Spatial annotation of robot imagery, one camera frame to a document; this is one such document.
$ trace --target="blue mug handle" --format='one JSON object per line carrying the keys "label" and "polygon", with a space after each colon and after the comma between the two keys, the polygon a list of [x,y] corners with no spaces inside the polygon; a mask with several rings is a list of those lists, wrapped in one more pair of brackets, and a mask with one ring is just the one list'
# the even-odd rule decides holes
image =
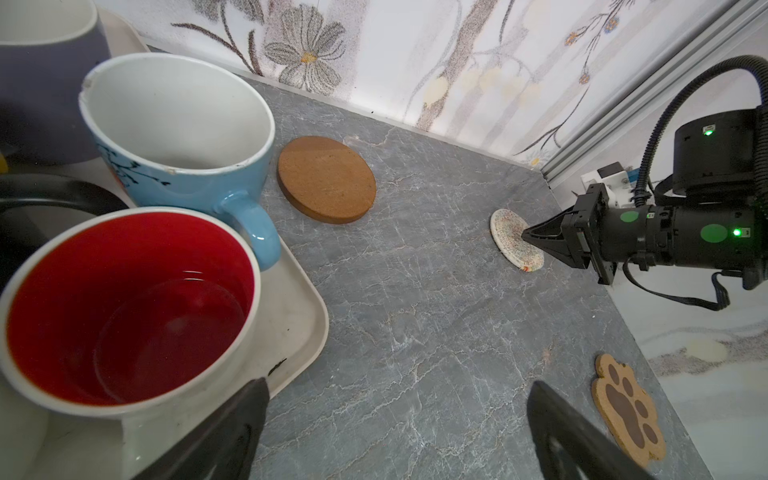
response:
{"label": "blue mug handle", "polygon": [[263,272],[280,260],[280,237],[266,211],[246,192],[231,194],[219,208],[235,217],[248,233],[259,269]]}

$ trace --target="floral wallpaper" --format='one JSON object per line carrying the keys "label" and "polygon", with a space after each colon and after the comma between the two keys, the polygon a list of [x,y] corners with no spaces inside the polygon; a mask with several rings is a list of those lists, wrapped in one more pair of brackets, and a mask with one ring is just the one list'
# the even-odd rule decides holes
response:
{"label": "floral wallpaper", "polygon": [[735,0],[97,0],[152,44],[541,168]]}

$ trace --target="blue mug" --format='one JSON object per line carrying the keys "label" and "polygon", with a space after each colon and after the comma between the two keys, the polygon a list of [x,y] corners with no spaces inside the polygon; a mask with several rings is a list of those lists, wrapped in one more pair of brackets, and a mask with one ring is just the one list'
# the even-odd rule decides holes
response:
{"label": "blue mug", "polygon": [[275,120],[244,80],[178,55],[125,55],[91,70],[79,103],[137,205],[190,208],[240,226],[261,270],[278,261],[280,238],[259,205]]}

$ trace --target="green sticker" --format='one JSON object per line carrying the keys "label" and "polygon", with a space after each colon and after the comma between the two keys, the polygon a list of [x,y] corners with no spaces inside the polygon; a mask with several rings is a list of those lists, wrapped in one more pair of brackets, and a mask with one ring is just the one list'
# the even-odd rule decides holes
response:
{"label": "green sticker", "polygon": [[635,210],[630,210],[628,212],[622,213],[621,217],[619,218],[621,218],[622,222],[632,223],[635,220],[637,220],[639,216],[640,214],[638,212],[636,212]]}
{"label": "green sticker", "polygon": [[701,227],[701,238],[705,242],[720,243],[728,238],[728,229],[719,223],[710,223]]}

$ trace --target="paw print coaster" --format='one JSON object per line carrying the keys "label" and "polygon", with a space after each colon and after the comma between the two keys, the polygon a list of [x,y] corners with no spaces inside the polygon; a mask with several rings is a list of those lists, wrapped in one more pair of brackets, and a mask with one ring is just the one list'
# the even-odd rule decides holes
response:
{"label": "paw print coaster", "polygon": [[667,454],[659,430],[656,406],[637,384],[631,367],[614,357],[600,355],[594,363],[598,378],[592,382],[592,399],[622,450],[641,467]]}

